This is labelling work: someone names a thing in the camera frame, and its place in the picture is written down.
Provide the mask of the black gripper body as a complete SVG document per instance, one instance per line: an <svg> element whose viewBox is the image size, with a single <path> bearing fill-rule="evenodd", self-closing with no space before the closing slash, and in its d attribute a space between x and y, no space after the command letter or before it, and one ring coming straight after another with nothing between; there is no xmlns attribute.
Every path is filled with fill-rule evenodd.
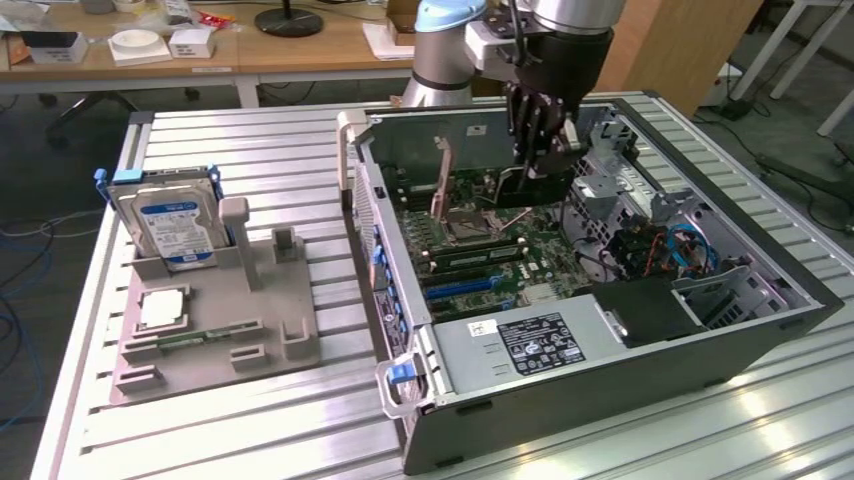
<svg viewBox="0 0 854 480"><path fill-rule="evenodd" d="M528 37L525 61L514 68L522 91L577 108L596 85L609 46L609 30L595 35L550 32Z"/></svg>

